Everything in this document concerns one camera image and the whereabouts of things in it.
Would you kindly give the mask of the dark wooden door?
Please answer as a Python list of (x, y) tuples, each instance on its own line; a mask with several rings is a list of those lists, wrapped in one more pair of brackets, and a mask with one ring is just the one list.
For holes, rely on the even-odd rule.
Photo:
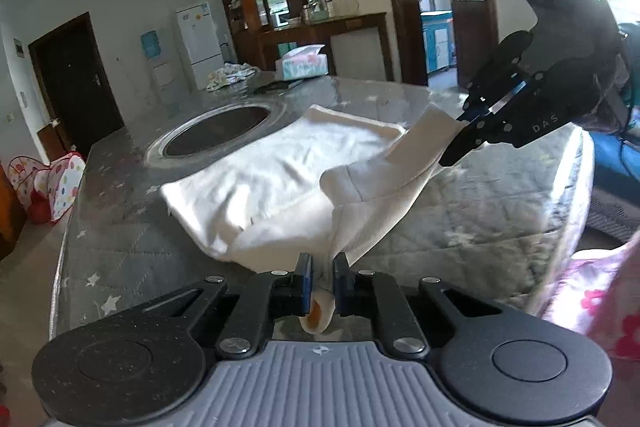
[(28, 50), (47, 109), (80, 155), (124, 127), (89, 13), (47, 32)]

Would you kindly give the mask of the water dispenser with blue bottle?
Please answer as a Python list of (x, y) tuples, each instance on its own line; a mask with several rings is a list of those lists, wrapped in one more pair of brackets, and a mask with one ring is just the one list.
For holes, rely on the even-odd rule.
[(143, 54), (148, 62), (152, 78), (160, 89), (169, 86), (175, 75), (171, 64), (160, 44), (160, 36), (156, 30), (145, 32), (140, 37)]

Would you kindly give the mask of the wooden console table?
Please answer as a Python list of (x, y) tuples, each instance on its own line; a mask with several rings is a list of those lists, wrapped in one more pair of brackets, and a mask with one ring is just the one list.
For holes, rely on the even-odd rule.
[(306, 46), (306, 44), (323, 44), (328, 51), (330, 74), (335, 75), (336, 67), (331, 48), (331, 38), (365, 29), (376, 29), (378, 31), (385, 79), (394, 81), (392, 54), (390, 53), (386, 14), (384, 12), (338, 16), (309, 25), (300, 24), (298, 26), (265, 31), (244, 29), (235, 32), (232, 35), (232, 41), (236, 57), (240, 63), (248, 63), (262, 70), (276, 69), (276, 61), (280, 58), (280, 44), (296, 43), (303, 46)]

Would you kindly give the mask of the white refrigerator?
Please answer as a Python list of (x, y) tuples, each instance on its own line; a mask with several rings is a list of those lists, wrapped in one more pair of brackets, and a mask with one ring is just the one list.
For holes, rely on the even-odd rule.
[(224, 66), (209, 4), (204, 2), (178, 10), (176, 20), (195, 87), (205, 90), (210, 76)]

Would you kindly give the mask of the round black induction cooktop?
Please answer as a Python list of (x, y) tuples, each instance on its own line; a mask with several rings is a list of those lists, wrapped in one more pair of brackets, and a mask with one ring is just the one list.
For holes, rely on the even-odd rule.
[(145, 165), (175, 168), (200, 161), (275, 124), (284, 112), (284, 103), (265, 98), (249, 98), (209, 109), (155, 140), (145, 153)]

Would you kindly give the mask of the cream white garment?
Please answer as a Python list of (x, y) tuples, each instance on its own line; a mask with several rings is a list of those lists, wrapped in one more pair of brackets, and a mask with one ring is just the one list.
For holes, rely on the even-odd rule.
[(320, 334), (335, 310), (334, 257), (357, 262), (405, 217), (463, 127), (434, 104), (410, 129), (314, 105), (160, 194), (209, 257), (260, 273), (310, 254), (311, 310), (300, 323)]

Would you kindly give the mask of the crumpled patterned cloth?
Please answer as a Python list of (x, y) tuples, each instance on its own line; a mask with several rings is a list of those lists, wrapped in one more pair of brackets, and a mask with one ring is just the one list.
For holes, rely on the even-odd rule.
[(221, 68), (208, 75), (207, 92), (215, 92), (246, 81), (260, 72), (260, 69), (250, 64), (226, 63)]

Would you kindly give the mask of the tissue pack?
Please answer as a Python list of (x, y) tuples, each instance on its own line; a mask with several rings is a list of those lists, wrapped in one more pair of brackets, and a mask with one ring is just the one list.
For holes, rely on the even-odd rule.
[(307, 44), (286, 52), (276, 62), (277, 78), (293, 81), (328, 75), (328, 57), (323, 48), (323, 44)]

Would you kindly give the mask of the polka dot play tent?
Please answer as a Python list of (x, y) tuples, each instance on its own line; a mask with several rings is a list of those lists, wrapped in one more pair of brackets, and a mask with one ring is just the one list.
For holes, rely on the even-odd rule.
[(8, 168), (9, 180), (34, 225), (60, 221), (73, 207), (86, 168), (76, 153), (44, 165), (29, 156), (16, 156)]

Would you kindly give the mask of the black remote on table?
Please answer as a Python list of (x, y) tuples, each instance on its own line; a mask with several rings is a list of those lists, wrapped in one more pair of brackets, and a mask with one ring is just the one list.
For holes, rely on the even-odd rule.
[(254, 95), (262, 95), (271, 92), (288, 91), (294, 89), (303, 83), (304, 80), (274, 80), (273, 82), (264, 84), (253, 91)]

